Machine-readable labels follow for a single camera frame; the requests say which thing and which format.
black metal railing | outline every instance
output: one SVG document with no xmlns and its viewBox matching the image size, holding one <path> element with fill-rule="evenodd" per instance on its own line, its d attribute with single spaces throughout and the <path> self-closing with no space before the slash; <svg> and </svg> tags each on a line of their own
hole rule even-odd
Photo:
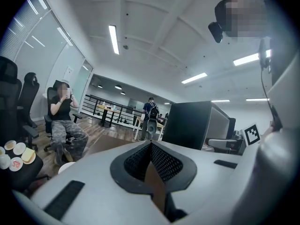
<svg viewBox="0 0 300 225">
<path fill-rule="evenodd" d="M 125 123 L 128 125 L 134 125 L 136 117 L 141 117 L 142 112 L 135 110 L 132 107 L 124 106 L 122 104 L 115 103 L 113 101 L 109 101 L 100 97 L 96 97 L 94 95 L 85 95 L 83 105 L 82 105 L 82 112 L 90 112 L 92 115 L 97 115 L 102 117 L 104 110 L 102 108 L 97 107 L 98 104 L 103 104 L 105 102 L 106 106 L 116 106 L 116 110 L 120 113 L 112 113 L 108 111 L 106 118 L 109 120 L 113 114 L 112 122 L 113 123 Z"/>
</svg>

black office chair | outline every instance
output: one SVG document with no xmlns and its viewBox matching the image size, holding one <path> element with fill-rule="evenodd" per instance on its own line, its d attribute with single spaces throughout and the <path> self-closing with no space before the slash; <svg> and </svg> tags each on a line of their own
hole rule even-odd
<svg viewBox="0 0 300 225">
<path fill-rule="evenodd" d="M 17 104 L 20 96 L 22 83 L 17 79 L 18 67 L 11 60 L 0 56 L 0 146 L 9 140 L 20 141 L 21 132 L 27 133 L 32 138 L 38 137 L 38 132 L 28 125 L 23 125 L 20 131 L 17 119 Z M 12 150 L 7 151 L 7 154 L 13 157 L 20 157 L 15 155 Z M 10 186 L 17 191 L 24 191 L 35 180 L 47 178 L 48 175 L 37 178 L 38 173 L 43 167 L 42 159 L 36 155 L 35 160 L 30 165 L 25 165 L 20 172 L 12 172 L 5 170 L 10 180 Z"/>
<path fill-rule="evenodd" d="M 59 83 L 61 83 L 60 81 L 56 80 L 54 83 L 54 86 L 51 88 L 47 89 L 47 102 L 48 102 L 48 114 L 44 116 L 45 119 L 45 126 L 46 126 L 46 133 L 50 133 L 51 134 L 51 139 L 52 139 L 52 114 L 51 114 L 51 100 L 54 96 L 57 95 L 57 88 Z M 82 117 L 77 114 L 77 113 L 73 113 L 73 115 L 75 116 L 74 118 L 74 123 L 77 122 L 77 119 L 81 119 Z M 66 144 L 71 144 L 71 134 L 67 133 L 66 136 Z M 49 150 L 52 150 L 53 148 L 51 147 L 51 145 L 47 145 L 44 147 L 44 151 L 47 152 Z"/>
<path fill-rule="evenodd" d="M 21 95 L 19 97 L 18 101 L 18 120 L 19 124 L 22 125 L 28 125 L 32 128 L 36 128 L 37 125 L 31 120 L 30 118 L 30 109 L 33 103 L 34 98 L 37 95 L 39 89 L 39 83 L 36 77 L 35 73 L 28 73 L 24 77 L 24 85 L 21 91 Z M 22 139 L 25 141 L 25 135 L 22 134 Z M 38 147 L 36 144 L 32 144 L 31 148 L 34 148 L 35 151 L 38 150 Z"/>
</svg>

black cable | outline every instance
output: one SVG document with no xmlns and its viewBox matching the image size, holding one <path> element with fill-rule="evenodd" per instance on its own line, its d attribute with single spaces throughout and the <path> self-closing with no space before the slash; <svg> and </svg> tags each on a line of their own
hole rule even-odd
<svg viewBox="0 0 300 225">
<path fill-rule="evenodd" d="M 262 81 L 262 89 L 263 89 L 263 92 L 267 98 L 267 102 L 268 102 L 268 105 L 269 105 L 269 108 L 270 108 L 270 111 L 271 111 L 271 114 L 272 114 L 272 117 L 273 117 L 273 121 L 275 122 L 275 116 L 273 114 L 273 111 L 272 111 L 272 108 L 271 108 L 271 104 L 269 102 L 269 99 L 268 99 L 268 96 L 267 96 L 267 93 L 266 93 L 266 89 L 264 88 L 264 84 L 263 84 L 263 69 L 261 70 L 261 81 Z"/>
</svg>

wooden floor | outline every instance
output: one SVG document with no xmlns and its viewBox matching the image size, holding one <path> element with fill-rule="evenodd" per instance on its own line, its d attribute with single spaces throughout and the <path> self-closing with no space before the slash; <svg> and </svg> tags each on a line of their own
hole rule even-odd
<svg viewBox="0 0 300 225">
<path fill-rule="evenodd" d="M 135 131 L 132 131 L 132 128 L 123 127 L 120 125 L 112 125 L 110 128 L 105 128 L 100 125 L 99 119 L 93 118 L 86 114 L 81 113 L 82 119 L 77 120 L 77 124 L 89 135 L 89 140 L 86 145 L 85 151 L 92 146 L 100 136 L 107 135 L 115 138 L 119 138 L 122 140 L 126 140 L 129 142 L 136 142 L 134 140 Z M 50 144 L 50 137 L 47 137 L 45 132 L 45 121 L 38 121 L 37 131 L 39 133 L 39 137 L 33 140 L 38 147 L 37 155 L 43 160 L 44 166 L 40 172 L 40 175 L 48 174 L 53 177 L 58 173 L 59 167 L 54 164 L 54 151 L 45 152 L 44 147 Z"/>
</svg>

person wearing backpack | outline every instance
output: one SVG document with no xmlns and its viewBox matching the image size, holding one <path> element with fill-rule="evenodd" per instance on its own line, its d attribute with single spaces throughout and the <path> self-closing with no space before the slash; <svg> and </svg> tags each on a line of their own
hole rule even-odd
<svg viewBox="0 0 300 225">
<path fill-rule="evenodd" d="M 145 113 L 144 122 L 142 123 L 142 136 L 141 139 L 138 141 L 144 141 L 147 131 L 147 125 L 149 120 L 149 113 L 153 107 L 157 107 L 157 105 L 154 103 L 154 98 L 150 97 L 148 102 L 145 103 L 144 108 L 142 109 L 142 112 Z"/>
</svg>

